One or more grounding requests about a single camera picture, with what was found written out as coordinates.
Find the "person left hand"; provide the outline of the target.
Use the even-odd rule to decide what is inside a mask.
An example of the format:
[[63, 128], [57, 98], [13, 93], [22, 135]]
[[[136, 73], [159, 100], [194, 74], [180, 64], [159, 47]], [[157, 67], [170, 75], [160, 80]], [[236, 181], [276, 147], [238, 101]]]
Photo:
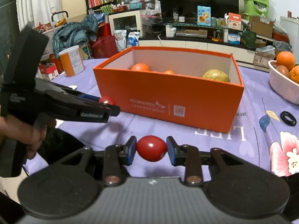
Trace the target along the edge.
[[1, 117], [1, 145], [4, 138], [10, 138], [29, 145], [27, 158], [33, 159], [37, 150], [41, 147], [42, 141], [46, 138], [47, 127], [55, 127], [56, 119], [51, 118], [41, 130], [34, 128], [12, 115]]

